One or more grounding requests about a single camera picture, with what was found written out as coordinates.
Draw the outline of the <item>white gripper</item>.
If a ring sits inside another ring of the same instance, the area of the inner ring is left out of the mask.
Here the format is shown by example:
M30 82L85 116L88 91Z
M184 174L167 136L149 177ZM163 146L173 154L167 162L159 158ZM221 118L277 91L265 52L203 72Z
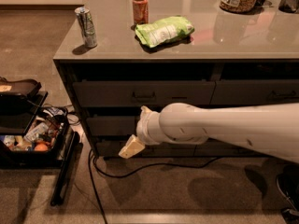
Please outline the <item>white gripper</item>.
M141 152L145 145L159 145L161 143L160 114L152 111L147 106L141 106L141 114L136 126L136 134L132 134L125 146L119 152L119 156L124 159L132 158Z

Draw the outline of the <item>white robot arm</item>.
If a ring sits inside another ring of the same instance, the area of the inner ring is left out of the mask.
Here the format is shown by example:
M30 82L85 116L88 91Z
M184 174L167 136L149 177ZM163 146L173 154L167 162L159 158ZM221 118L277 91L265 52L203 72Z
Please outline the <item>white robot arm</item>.
M160 112L142 106L119 155L129 159L146 146L202 145L209 138L298 163L299 104L207 109L173 103Z

